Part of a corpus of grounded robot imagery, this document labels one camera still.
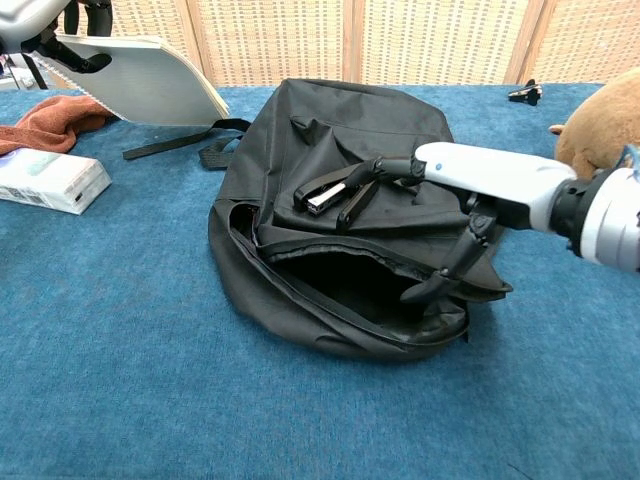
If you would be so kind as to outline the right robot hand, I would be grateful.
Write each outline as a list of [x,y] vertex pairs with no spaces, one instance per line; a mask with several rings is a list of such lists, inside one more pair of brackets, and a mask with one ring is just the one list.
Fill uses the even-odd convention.
[[469,220],[442,266],[428,280],[401,295],[403,303],[427,303],[448,294],[480,259],[498,226],[531,229],[566,237],[576,253],[584,215],[578,205],[586,188],[575,171],[543,157],[435,142],[418,147],[409,159],[378,157],[347,177],[346,185],[377,180],[428,181],[460,193]]

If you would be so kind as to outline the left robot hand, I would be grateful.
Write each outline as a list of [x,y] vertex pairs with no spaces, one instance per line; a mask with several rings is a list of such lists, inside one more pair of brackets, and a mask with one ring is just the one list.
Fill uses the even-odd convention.
[[93,74],[105,68],[112,61],[108,54],[81,57],[56,36],[61,14],[64,15],[65,32],[77,33],[80,5],[87,14],[87,33],[110,36],[113,25],[111,1],[2,1],[1,54],[37,52],[81,74]]

